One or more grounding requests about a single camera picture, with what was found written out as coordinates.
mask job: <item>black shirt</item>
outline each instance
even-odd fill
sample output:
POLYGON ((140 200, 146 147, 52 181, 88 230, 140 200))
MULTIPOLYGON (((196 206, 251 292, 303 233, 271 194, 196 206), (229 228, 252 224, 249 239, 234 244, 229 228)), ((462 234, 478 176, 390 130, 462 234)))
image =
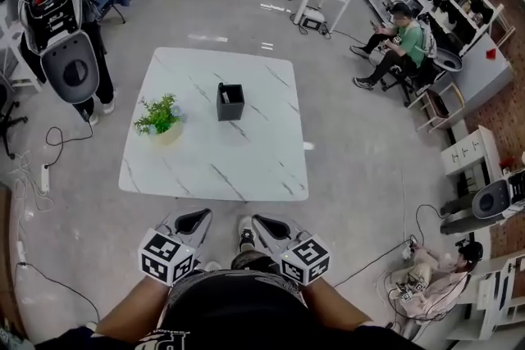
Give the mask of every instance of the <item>black shirt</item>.
POLYGON ((92 337, 84 327, 41 343, 37 350, 421 350, 380 327, 353 332, 327 328, 295 295, 261 272, 215 273, 172 293, 161 328, 138 343, 92 337))

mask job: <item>white wall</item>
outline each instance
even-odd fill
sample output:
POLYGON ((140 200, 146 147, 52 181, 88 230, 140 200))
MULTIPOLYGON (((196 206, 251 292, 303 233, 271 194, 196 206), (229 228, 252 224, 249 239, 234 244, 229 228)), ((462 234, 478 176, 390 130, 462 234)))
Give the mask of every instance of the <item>white wall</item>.
POLYGON ((496 331, 487 341, 462 341, 454 350, 514 350, 525 337, 525 326, 496 331))

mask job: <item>white cabinet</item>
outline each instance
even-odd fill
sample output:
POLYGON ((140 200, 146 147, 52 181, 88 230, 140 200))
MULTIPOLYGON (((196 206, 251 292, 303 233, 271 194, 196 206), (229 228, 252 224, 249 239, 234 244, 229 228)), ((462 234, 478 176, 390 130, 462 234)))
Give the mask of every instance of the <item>white cabinet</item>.
POLYGON ((500 156, 495 145, 494 135, 481 125, 474 133, 444 150, 441 153, 441 160, 447 175, 464 172, 484 160, 491 182, 499 180, 502 176, 500 156))

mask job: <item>backpack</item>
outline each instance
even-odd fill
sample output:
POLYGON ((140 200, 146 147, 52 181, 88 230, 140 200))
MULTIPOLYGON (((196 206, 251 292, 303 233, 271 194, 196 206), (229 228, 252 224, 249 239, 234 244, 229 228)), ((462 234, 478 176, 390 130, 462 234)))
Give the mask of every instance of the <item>backpack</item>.
MULTIPOLYGON (((85 0, 93 6, 93 0, 85 0)), ((64 101, 80 103, 98 87, 93 46, 81 30, 83 0, 19 0, 18 15, 28 48, 64 101)))
POLYGON ((426 58, 434 59, 437 57, 437 43, 434 34, 432 33, 431 26, 428 23, 428 16, 426 16, 426 14, 418 16, 418 23, 423 32, 423 43, 422 48, 416 48, 422 50, 426 58))

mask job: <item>brick wall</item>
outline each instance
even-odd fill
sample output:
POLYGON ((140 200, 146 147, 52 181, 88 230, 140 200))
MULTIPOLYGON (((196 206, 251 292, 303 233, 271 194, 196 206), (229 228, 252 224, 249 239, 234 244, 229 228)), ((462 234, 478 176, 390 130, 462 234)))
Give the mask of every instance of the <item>brick wall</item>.
MULTIPOLYGON (((516 167, 525 152, 525 2, 522 0, 490 0, 503 3, 504 15, 516 33, 502 47, 501 52, 511 63, 514 80, 489 102, 466 118, 473 132, 478 125, 492 130, 501 159, 515 157, 516 167)), ((516 215, 505 225, 491 229, 492 257, 499 257, 525 248, 525 215, 516 215)), ((525 273, 519 274, 514 285, 514 296, 525 296, 525 273)))

